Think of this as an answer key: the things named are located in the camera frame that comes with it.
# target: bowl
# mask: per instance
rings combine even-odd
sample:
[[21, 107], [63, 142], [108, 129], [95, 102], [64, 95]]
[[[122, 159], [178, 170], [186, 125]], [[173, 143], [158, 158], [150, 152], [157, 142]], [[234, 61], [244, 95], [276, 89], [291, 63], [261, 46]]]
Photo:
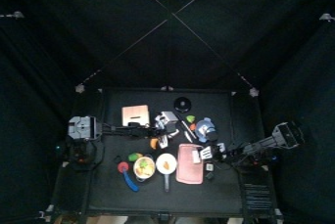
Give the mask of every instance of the bowl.
[[134, 164], [134, 173], [142, 180], [154, 174], [155, 165], [150, 157], [141, 157]]

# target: green object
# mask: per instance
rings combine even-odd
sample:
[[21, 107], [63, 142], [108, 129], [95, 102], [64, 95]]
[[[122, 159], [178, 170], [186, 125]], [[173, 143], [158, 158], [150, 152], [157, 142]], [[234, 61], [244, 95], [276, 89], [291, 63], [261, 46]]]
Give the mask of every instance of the green object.
[[146, 162], [146, 160], [143, 159], [142, 161], [141, 161], [141, 163], [139, 163], [139, 167], [141, 168], [145, 168], [147, 166], [147, 162]]
[[186, 120], [188, 120], [189, 123], [194, 123], [196, 117], [193, 115], [188, 115]]
[[133, 153], [129, 155], [129, 161], [137, 161], [142, 157], [142, 154]]

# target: black ceiling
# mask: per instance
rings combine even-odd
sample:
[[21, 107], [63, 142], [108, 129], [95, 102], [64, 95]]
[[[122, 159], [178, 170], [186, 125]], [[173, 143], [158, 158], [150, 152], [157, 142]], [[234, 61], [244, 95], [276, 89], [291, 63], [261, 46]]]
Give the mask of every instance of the black ceiling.
[[245, 89], [304, 46], [334, 0], [1, 0], [15, 11], [74, 85]]

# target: banana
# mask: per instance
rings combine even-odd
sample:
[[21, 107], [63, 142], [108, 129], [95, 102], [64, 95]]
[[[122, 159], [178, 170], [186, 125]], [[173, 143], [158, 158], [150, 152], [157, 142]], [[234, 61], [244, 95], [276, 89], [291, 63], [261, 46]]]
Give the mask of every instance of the banana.
[[157, 142], [158, 142], [158, 138], [151, 138], [150, 140], [150, 147], [155, 150], [157, 147]]

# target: black curtain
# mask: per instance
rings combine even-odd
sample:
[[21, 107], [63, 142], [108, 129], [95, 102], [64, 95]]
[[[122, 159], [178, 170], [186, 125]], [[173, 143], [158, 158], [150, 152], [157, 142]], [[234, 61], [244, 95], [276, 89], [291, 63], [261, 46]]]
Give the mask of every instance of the black curtain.
[[292, 119], [305, 134], [305, 144], [281, 153], [275, 170], [281, 210], [300, 223], [335, 223], [334, 42], [335, 24], [322, 22], [261, 93], [267, 131]]
[[0, 21], [0, 223], [50, 204], [75, 87], [15, 19]]

